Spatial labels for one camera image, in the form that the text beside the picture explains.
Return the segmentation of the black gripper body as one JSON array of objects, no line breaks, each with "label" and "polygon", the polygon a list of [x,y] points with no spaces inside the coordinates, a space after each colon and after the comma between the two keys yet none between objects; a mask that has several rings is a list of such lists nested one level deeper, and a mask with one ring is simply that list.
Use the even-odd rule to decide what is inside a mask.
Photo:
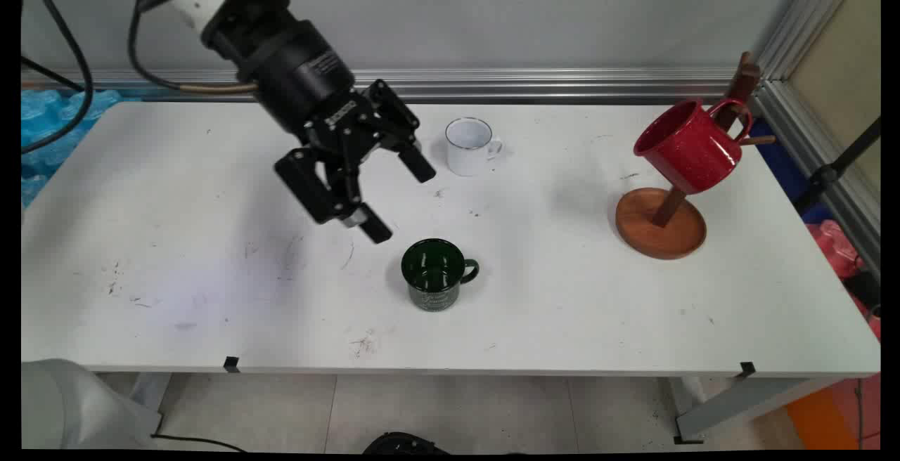
[{"label": "black gripper body", "polygon": [[267,39],[240,65],[239,74],[256,82],[257,101],[298,138],[296,148],[316,148],[328,159],[356,157],[358,183],[367,157],[386,150],[373,130],[369,87],[356,89],[353,73],[311,22],[296,22]]}]

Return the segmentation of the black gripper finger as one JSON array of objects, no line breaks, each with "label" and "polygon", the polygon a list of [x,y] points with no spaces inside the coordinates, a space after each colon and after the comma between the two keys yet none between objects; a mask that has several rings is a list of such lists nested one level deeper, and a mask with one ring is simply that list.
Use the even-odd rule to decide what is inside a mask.
[{"label": "black gripper finger", "polygon": [[379,135],[380,147],[395,152],[419,183],[433,179],[436,170],[421,152],[416,136],[417,116],[383,79],[377,79],[369,86],[367,99],[373,108],[372,125]]},{"label": "black gripper finger", "polygon": [[392,237],[387,224],[362,200],[356,157],[325,157],[316,148],[295,148],[274,163],[274,172],[318,224],[340,221],[360,228],[379,244]]}]

